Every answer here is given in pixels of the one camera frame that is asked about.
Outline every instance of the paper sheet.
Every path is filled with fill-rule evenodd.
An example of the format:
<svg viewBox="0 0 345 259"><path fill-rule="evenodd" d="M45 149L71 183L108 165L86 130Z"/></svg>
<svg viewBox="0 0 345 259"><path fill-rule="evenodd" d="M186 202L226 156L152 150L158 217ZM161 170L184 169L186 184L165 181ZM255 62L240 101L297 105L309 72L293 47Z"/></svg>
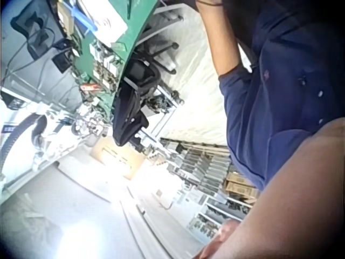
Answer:
<svg viewBox="0 0 345 259"><path fill-rule="evenodd" d="M127 24L108 0L79 0L78 2L85 15L92 19L98 28L94 35L108 47L111 47L112 43L126 32Z"/></svg>

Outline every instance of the black hose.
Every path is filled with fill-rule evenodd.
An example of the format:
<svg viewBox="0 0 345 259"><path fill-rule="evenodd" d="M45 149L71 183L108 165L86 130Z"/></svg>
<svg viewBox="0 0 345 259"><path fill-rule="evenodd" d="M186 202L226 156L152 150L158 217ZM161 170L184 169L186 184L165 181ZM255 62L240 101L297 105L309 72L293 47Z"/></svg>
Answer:
<svg viewBox="0 0 345 259"><path fill-rule="evenodd" d="M5 164L6 158L18 138L32 125L34 125L41 115L32 113L26 117L9 135L0 151L0 172Z"/></svg>

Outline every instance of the black strap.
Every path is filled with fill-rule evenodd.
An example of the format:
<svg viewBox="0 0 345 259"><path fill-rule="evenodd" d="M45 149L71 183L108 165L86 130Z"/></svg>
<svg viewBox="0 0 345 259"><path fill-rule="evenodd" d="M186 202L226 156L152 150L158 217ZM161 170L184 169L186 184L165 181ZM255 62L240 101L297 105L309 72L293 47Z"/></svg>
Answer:
<svg viewBox="0 0 345 259"><path fill-rule="evenodd" d="M223 3L219 3L219 4L211 4L211 3L207 3L207 2L204 2L204 1L200 1L200 0L196 0L198 3L201 3L201 4L205 4L205 5L209 5L209 6L223 6Z"/></svg>

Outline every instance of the desk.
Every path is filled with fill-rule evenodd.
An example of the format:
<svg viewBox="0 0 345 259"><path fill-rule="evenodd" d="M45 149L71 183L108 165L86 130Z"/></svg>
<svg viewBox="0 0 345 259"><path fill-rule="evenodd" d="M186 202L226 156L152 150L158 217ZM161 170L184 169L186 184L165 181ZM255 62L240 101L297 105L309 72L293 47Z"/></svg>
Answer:
<svg viewBox="0 0 345 259"><path fill-rule="evenodd" d="M176 19L171 19L166 23L163 23L159 28L154 28L146 31L142 34L148 18L155 12L161 13L164 11L169 11L171 7L156 8L158 6L158 0L132 0L132 8L130 12L130 19L127 19L127 1L124 0L109 0L110 4L114 7L117 13L125 21L128 26L127 31L116 41L117 43L123 44L125 50L119 50L113 48L113 51L122 59L124 67L129 60L133 49L136 45L144 42L153 35L159 33L160 31L166 29L170 25L181 21L182 18L178 17ZM94 57L90 54L89 45L95 40L95 36L92 33L88 33L84 39L81 41L82 55L76 59L75 67L80 72L86 72L89 77L94 81L98 81L93 75L93 63ZM124 67L120 71L120 76L122 76ZM115 97L115 93L110 92L99 92L95 94L97 98L100 99L99 106L105 111L105 121L110 120L111 116L111 106Z"/></svg>

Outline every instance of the skin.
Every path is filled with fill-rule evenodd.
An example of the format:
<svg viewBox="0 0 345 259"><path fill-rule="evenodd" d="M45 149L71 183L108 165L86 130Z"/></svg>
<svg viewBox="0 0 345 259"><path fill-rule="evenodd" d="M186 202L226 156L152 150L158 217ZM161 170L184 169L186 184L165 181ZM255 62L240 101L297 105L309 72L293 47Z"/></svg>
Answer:
<svg viewBox="0 0 345 259"><path fill-rule="evenodd" d="M231 25L221 6L197 6L216 72L223 75L240 63ZM344 156L345 118L339 118L306 139L276 173L240 226L226 238L217 237L212 249L204 249L208 254L196 258L320 256L344 224Z"/></svg>

